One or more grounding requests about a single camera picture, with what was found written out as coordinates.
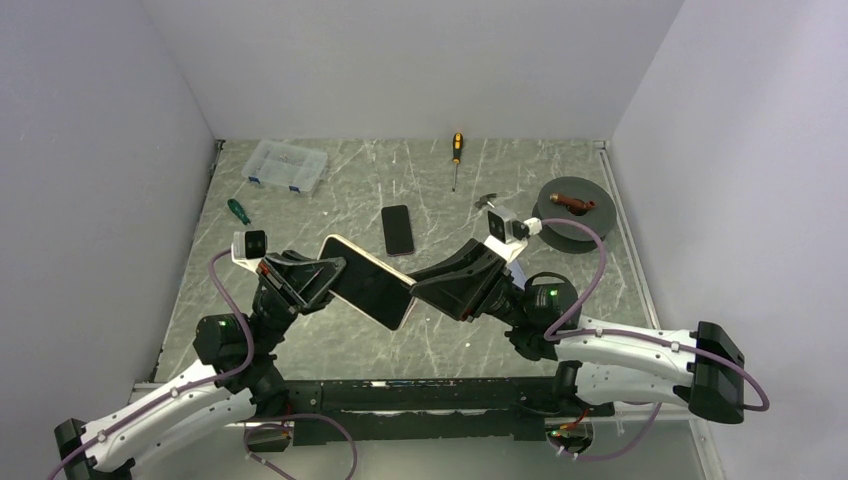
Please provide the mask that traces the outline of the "purple phone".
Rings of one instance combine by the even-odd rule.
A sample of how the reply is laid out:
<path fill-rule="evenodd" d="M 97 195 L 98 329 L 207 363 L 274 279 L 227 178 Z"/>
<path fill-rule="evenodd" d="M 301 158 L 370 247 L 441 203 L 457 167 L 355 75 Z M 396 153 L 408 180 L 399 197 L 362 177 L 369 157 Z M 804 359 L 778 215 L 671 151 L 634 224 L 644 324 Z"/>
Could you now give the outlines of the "purple phone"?
<path fill-rule="evenodd" d="M 415 252 L 410 212 L 406 205 L 383 207 L 380 211 L 386 253 L 389 256 Z"/>

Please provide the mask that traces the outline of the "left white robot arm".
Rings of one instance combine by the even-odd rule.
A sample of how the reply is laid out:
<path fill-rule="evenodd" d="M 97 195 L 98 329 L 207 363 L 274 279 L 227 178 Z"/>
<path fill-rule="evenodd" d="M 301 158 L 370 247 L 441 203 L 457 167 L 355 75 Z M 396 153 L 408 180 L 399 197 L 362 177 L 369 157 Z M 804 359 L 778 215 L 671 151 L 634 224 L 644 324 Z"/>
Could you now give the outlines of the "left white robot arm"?
<path fill-rule="evenodd" d="M 208 263 L 209 278 L 231 311 L 199 322 L 197 360 L 114 413 L 57 426 L 60 462 L 49 478 L 130 479 L 143 462 L 232 422 L 250 423 L 247 437 L 298 420 L 338 424 L 315 408 L 298 408 L 272 352 L 295 320 L 329 304 L 346 261 L 309 259 L 293 251 L 249 259 L 259 284 L 252 311 L 245 314 L 216 271 L 218 261 L 233 254 L 217 253 Z"/>

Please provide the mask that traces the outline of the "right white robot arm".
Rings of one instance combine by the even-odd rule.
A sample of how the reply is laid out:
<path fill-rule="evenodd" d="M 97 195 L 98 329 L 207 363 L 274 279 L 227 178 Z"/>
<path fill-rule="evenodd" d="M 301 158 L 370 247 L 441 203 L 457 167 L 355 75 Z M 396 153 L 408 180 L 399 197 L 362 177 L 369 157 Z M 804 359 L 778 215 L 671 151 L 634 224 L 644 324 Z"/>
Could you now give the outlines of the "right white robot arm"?
<path fill-rule="evenodd" d="M 568 280 L 514 284 L 507 266 L 526 245 L 470 240 L 412 273 L 411 294 L 457 321 L 494 317 L 519 355 L 556 362 L 551 401 L 564 415 L 612 402 L 669 403 L 715 423 L 743 422 L 752 408 L 745 359 L 721 326 L 656 330 L 585 316 Z"/>

